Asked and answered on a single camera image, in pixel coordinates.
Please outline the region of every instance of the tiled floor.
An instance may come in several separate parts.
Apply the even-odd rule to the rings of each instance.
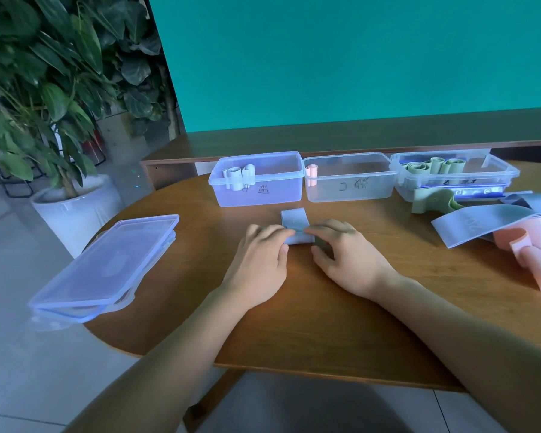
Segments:
[[[165,142],[164,128],[147,140],[148,149]],[[99,167],[127,205],[150,192],[140,154]],[[70,261],[29,201],[6,198],[0,188],[0,433],[61,431],[136,361],[80,325],[50,332],[27,325],[28,300]],[[249,372],[200,431],[503,430],[468,395]]]

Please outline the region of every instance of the forearm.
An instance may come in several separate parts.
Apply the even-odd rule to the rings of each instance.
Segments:
[[[246,308],[216,289],[171,335],[104,390],[65,432],[178,428],[195,389]]]
[[[392,277],[374,300],[411,329],[510,432],[541,432],[541,348]]]

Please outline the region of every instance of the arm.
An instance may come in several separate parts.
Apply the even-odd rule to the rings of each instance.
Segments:
[[[508,431],[541,432],[541,348],[399,275],[348,223],[327,220],[305,232],[333,248],[334,259],[311,248],[326,275],[409,327]]]
[[[280,225],[249,226],[220,287],[91,402],[65,433],[175,431],[232,329],[283,284],[289,250],[283,243],[294,233]]]

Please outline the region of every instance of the clear plastic container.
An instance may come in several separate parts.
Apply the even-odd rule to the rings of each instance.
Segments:
[[[134,299],[142,277],[175,240],[178,215],[121,220],[55,276],[29,306],[43,317],[86,322]]]
[[[231,179],[223,170],[254,166],[254,175]],[[299,152],[227,156],[212,170],[208,183],[221,207],[281,204],[302,198],[303,159]]]
[[[519,170],[491,155],[491,149],[443,150],[394,153],[390,168],[397,172],[395,188],[407,202],[413,202],[415,188],[444,187],[454,191],[455,199],[503,196]],[[406,170],[409,163],[424,163],[431,158],[462,159],[461,173],[414,174]]]
[[[317,177],[305,176],[305,191],[310,202],[380,199],[393,192],[396,171],[380,152],[313,156],[304,166],[315,164]]]

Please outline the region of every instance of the teal wall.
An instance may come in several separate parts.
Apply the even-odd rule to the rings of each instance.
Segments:
[[[541,107],[541,0],[150,1],[188,131]]]

